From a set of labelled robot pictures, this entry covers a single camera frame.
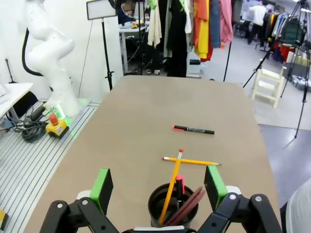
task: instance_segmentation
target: white wall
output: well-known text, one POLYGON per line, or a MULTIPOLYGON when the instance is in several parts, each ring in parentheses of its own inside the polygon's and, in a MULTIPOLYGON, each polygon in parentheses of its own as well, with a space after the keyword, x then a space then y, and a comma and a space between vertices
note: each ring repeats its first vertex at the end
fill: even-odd
MULTIPOLYGON (((20 83, 34 83, 32 91, 37 97, 48 98, 51 92, 47 80, 44 77, 28 74, 22 66, 21 51, 25 28, 18 23, 18 19, 22 12, 23 2, 24 0, 1 0, 0 3, 0 79, 4 83, 10 81, 4 61, 7 57, 14 79, 20 83)), ((91 21, 88 21, 86 16, 86 2, 87 0, 46 0, 44 3, 51 22, 58 30, 75 41, 76 46, 73 52, 59 63, 71 75, 76 95, 79 91, 91 27, 91 21)), ((115 71, 112 78, 114 86, 116 81, 123 76, 118 19, 111 17, 104 21, 109 66, 115 71)), ((30 36, 26 51, 31 50, 38 43, 40 42, 30 36)), ((80 97, 101 102, 109 92, 108 80, 104 78, 106 74, 102 24, 101 20, 97 19, 93 21, 80 97)))

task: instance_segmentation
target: desk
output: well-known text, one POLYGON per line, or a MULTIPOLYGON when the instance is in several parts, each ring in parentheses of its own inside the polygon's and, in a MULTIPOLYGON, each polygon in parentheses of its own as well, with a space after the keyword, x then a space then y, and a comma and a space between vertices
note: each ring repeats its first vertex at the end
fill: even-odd
MULTIPOLYGON (((268 196, 279 217, 273 174, 251 101, 234 83, 159 76, 125 76, 104 99, 52 176, 25 229, 39 232, 54 200, 72 203, 91 189, 102 167, 111 169, 114 189, 108 218, 119 232, 149 226, 147 202, 152 191, 170 181, 176 156, 223 164, 226 185, 245 197, 268 196), (215 135, 178 132, 173 124, 215 131, 215 135)), ((181 164, 185 185, 203 185, 205 166, 181 164)), ((211 213, 207 196, 191 227, 198 229, 211 213)), ((80 233, 89 232, 81 229, 80 233)), ((228 233, 241 233, 231 224, 228 233)))
POLYGON ((4 84, 5 88, 8 91, 9 100, 0 104, 0 119, 10 111, 14 120, 18 120, 18 116, 13 108, 13 105, 16 104, 33 86, 33 83, 9 83, 4 84))
MULTIPOLYGON (((128 63, 127 63, 127 52, 126 52, 126 43, 125 43, 125 33, 138 33, 139 28, 120 28, 121 24, 119 24, 119 33, 121 34, 121 49, 122 49, 122 57, 124 62, 124 72, 128 72, 128 63)), ((140 31, 145 30, 146 26, 141 26, 140 31)))

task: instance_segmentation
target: white step stool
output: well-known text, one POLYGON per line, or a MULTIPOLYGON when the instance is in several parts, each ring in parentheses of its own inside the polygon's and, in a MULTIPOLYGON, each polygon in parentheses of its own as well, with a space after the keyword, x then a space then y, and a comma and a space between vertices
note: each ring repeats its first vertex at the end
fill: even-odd
POLYGON ((256 79, 253 85, 253 93, 251 99, 254 100, 255 96, 262 96, 274 101, 273 107, 276 108, 278 101, 281 96, 282 86, 284 83, 283 72, 286 67, 282 67, 282 70, 279 74, 269 71, 267 69, 258 69, 256 73, 256 79), (262 79, 272 80, 275 84, 270 84, 262 81, 262 79), (264 94, 259 92, 259 87, 271 91, 271 95, 264 94))

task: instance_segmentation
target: aluminum profile floor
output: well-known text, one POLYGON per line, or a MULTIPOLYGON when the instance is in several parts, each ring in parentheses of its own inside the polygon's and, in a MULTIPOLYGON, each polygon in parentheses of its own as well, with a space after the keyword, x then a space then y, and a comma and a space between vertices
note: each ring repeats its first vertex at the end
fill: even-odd
POLYGON ((85 107, 62 139, 45 134, 27 143, 15 132, 0 139, 0 209, 9 215, 4 232, 24 231, 50 178, 98 106, 85 107))

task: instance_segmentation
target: pencil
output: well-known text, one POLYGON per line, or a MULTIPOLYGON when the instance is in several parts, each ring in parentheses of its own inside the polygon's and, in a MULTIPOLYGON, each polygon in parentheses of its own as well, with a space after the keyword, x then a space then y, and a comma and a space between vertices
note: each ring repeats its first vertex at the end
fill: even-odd
POLYGON ((167 191, 167 195, 166 195, 165 202, 163 205, 163 210, 162 210, 162 213, 160 216, 160 221, 159 221, 160 224, 163 224, 164 217, 165 217, 167 208, 168 208, 169 203, 170 203, 170 199, 172 196, 172 192, 173 192, 173 188, 174 188, 174 184, 175 184, 175 179, 176 179, 176 176, 177 176, 178 171, 179 171, 180 160, 181 160, 181 155, 182 155, 183 151, 184 151, 183 149, 179 149, 179 153, 178 153, 178 157, 177 157, 176 162, 175 162, 175 168, 174 168, 173 175, 171 178, 169 190, 167 191))
MULTIPOLYGON (((176 158, 171 158, 171 157, 163 157, 163 160, 168 160, 168 161, 176 161, 176 158)), ((190 159, 181 159, 180 160, 182 163, 188 163, 188 164, 203 164, 203 165, 221 165, 218 163, 214 162, 206 162, 206 161, 198 161, 198 160, 190 160, 190 159)))

